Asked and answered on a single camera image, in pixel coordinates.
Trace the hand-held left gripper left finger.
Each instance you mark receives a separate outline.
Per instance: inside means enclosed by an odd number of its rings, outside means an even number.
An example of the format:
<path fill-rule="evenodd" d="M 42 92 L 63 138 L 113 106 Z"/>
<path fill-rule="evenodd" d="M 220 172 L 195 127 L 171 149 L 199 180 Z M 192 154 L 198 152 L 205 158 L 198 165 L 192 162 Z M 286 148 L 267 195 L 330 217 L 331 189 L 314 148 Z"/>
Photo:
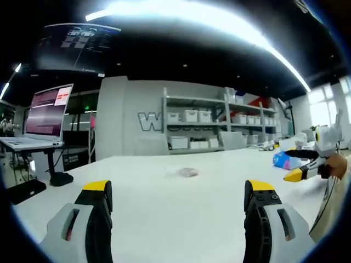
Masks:
<path fill-rule="evenodd" d="M 47 223 L 41 249 L 51 262 L 113 262 L 112 183 L 86 184 L 75 203 L 65 204 Z"/>

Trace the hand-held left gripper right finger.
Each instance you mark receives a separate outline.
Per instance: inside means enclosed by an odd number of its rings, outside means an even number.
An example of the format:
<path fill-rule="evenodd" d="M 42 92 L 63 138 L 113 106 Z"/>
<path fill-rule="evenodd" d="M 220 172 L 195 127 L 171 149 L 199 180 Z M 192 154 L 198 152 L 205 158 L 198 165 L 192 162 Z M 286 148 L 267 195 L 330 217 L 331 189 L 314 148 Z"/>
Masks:
<path fill-rule="evenodd" d="M 269 183 L 247 180 L 244 262 L 302 262 L 315 246 L 308 223 Z"/>

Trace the person's right hand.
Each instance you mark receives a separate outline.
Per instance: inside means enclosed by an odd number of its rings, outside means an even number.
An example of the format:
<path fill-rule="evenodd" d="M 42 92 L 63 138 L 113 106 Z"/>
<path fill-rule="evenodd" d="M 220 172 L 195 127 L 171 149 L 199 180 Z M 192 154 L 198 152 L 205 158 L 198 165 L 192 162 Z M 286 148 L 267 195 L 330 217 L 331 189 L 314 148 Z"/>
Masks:
<path fill-rule="evenodd" d="M 326 162 L 324 164 L 324 176 L 327 178 L 333 176 L 342 180 L 347 174 L 348 163 L 349 162 L 347 157 L 335 153 L 326 159 Z"/>

